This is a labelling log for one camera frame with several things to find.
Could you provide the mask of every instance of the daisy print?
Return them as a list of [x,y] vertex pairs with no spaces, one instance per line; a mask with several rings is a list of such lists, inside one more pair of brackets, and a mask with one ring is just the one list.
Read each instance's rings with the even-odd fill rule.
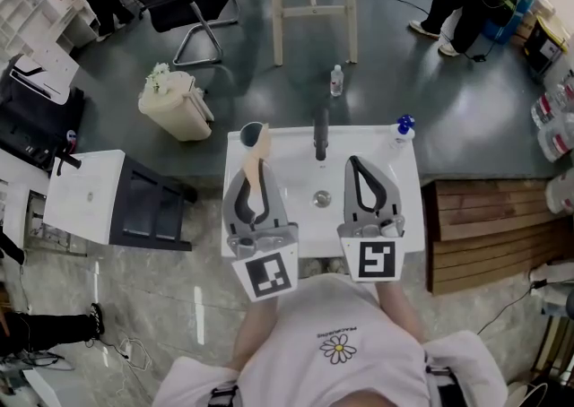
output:
[[344,333],[339,336],[334,335],[322,343],[320,350],[323,351],[326,358],[331,359],[331,364],[345,363],[357,352],[356,348],[347,345],[348,340]]

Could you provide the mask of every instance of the white sink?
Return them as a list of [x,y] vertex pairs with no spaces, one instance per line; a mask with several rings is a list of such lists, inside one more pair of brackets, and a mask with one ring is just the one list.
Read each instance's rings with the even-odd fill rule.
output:
[[[272,145],[267,162],[280,187],[289,222],[299,225],[299,257],[344,255],[337,227],[344,222],[344,167],[352,155],[369,160],[398,185],[405,218],[404,251],[424,250],[421,189],[411,143],[391,158],[386,146],[388,126],[330,126],[326,159],[317,161],[312,127],[269,131]],[[246,154],[239,132],[229,133],[224,194]],[[325,208],[313,204],[319,190],[331,195]],[[222,256],[235,257],[227,237],[222,222]]]

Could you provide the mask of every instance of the gray floor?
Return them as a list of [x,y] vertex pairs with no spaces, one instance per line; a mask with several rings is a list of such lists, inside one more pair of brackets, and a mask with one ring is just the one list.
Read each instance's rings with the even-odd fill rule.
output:
[[[343,0],[318,0],[340,4]],[[409,0],[430,8],[431,0]],[[287,5],[308,0],[285,0]],[[289,19],[284,66],[273,65],[271,0],[239,0],[240,25],[218,29],[222,65],[189,72],[209,94],[213,134],[178,143],[137,110],[144,78],[157,62],[170,62],[186,29],[156,33],[147,16],[79,58],[75,82],[92,97],[79,137],[80,151],[119,148],[162,174],[221,176],[226,136],[249,121],[271,127],[310,126],[317,106],[330,106],[333,125],[384,125],[409,113],[423,178],[549,177],[535,139],[531,104],[541,92],[529,79],[518,49],[496,47],[487,63],[445,59],[438,43],[405,27],[424,14],[393,0],[358,0],[360,60],[345,65],[348,50],[340,17]],[[452,23],[444,31],[452,35]],[[188,55],[209,51],[196,36]],[[479,38],[469,54],[485,52]],[[343,64],[344,95],[329,99],[329,72]]]
[[[208,364],[229,359],[248,299],[220,258],[220,217],[218,192],[190,210],[185,234],[195,243],[192,253],[90,244],[87,258],[30,254],[22,279],[34,314],[79,314],[99,301],[106,314],[105,342],[119,344],[129,336],[141,339],[149,351],[152,365],[141,372],[99,343],[54,349],[74,365],[100,407],[150,405],[177,356]],[[18,265],[5,259],[4,268],[14,306],[23,310]],[[402,283],[430,339],[462,329],[478,332],[528,289],[526,277],[519,275],[433,298],[425,289],[423,254],[407,257]],[[534,362],[547,322],[540,308],[540,299],[528,296],[482,334],[507,380]]]

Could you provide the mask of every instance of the gray cup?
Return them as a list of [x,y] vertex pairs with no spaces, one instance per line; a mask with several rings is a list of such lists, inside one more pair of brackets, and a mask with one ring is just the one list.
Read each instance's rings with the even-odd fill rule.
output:
[[263,124],[261,122],[251,122],[241,128],[239,133],[239,139],[241,143],[248,149],[251,149],[257,140],[259,139],[259,134],[263,129]]

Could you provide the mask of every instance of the black faucet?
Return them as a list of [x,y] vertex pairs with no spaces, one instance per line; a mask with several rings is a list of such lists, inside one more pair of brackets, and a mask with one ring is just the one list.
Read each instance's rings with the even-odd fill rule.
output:
[[326,148],[329,145],[329,109],[321,106],[315,111],[313,122],[315,141],[315,158],[323,161],[326,158]]

